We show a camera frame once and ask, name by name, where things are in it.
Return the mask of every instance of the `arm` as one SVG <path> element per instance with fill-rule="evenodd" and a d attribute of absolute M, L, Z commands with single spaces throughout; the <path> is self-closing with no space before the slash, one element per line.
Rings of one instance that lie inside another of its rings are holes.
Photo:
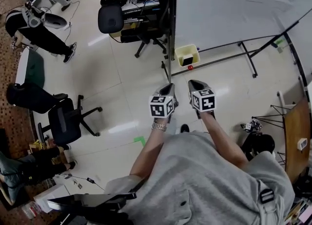
<path fill-rule="evenodd" d="M 158 119 L 157 123 L 166 125 L 167 119 Z M 159 129 L 153 129 L 146 145 L 141 150 L 135 163 L 132 166 L 130 175 L 136 175 L 141 178 L 148 177 L 154 168 L 157 157 L 160 153 L 164 141 L 164 132 Z"/>
<path fill-rule="evenodd" d="M 248 160 L 241 148 L 224 132 L 214 117 L 208 112 L 201 112 L 200 116 L 204 121 L 219 154 L 238 168 L 242 168 L 247 164 Z"/>
<path fill-rule="evenodd" d="M 2 186 L 2 182 L 0 181 L 0 191 L 2 192 L 2 195 L 4 196 L 5 200 L 11 205 L 14 205 L 14 201 L 12 201 L 10 199 L 10 197 L 8 196 L 8 194 L 4 191 L 3 186 Z"/>

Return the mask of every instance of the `brown carpet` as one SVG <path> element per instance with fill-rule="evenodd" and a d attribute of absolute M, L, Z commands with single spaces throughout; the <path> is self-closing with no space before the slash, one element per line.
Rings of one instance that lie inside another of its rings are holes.
<path fill-rule="evenodd" d="M 0 14 L 23 5 L 25 0 L 0 0 Z M 10 48 L 11 37 L 0 29 L 0 128 L 4 128 L 8 137 L 9 149 L 12 158 L 19 158 L 27 155 L 29 143 L 34 142 L 34 135 L 31 129 L 28 111 L 23 108 L 10 105 L 5 97 L 6 88 L 9 83 L 15 82 L 16 72 L 20 59 L 21 49 L 12 50 Z M 26 187 L 26 192 L 32 199 L 35 195 L 45 191 L 45 183 L 36 186 Z M 6 211 L 0 203 L 0 224 L 5 225 L 45 225 L 49 224 L 59 215 L 58 212 L 51 211 L 49 214 L 41 213 L 32 221 L 28 220 L 21 208 Z"/>

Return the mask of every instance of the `wrist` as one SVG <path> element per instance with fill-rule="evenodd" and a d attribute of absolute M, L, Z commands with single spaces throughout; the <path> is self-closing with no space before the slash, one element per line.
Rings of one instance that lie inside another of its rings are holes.
<path fill-rule="evenodd" d="M 168 119 L 167 118 L 155 118 L 154 122 L 157 124 L 167 125 Z"/>

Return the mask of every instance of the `white table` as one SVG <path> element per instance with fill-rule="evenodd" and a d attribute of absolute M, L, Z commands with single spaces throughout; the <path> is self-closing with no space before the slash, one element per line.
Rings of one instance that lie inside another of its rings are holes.
<path fill-rule="evenodd" d="M 15 83 L 22 85 L 25 82 L 26 69 L 28 63 L 29 49 L 25 48 L 21 53 L 21 57 L 19 59 L 18 71 L 16 74 Z"/>
<path fill-rule="evenodd" d="M 275 36 L 311 8 L 311 0 L 176 0 L 175 47 Z"/>

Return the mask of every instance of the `wooden desk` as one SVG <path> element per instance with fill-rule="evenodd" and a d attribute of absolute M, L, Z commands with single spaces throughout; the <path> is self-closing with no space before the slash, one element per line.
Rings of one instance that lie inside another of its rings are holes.
<path fill-rule="evenodd" d="M 292 183 L 308 166 L 310 152 L 310 111 L 309 103 L 303 98 L 293 109 L 283 116 L 286 165 L 285 170 Z M 308 139 L 308 145 L 301 152 L 297 149 L 297 143 L 301 138 Z"/>

